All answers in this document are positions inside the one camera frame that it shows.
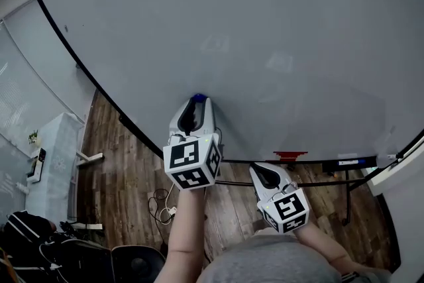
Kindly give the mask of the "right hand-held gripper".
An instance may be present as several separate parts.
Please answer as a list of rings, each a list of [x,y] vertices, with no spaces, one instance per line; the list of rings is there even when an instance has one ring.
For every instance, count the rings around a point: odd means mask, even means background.
[[[249,168],[264,220],[279,234],[303,227],[309,206],[301,188],[296,189],[287,171],[275,164],[255,162]]]

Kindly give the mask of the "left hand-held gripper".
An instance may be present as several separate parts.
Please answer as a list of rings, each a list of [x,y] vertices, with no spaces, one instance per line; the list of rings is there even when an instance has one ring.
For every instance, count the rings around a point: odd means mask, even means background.
[[[215,183],[220,163],[219,136],[209,97],[188,99],[170,122],[169,143],[163,148],[166,175],[179,190]]]

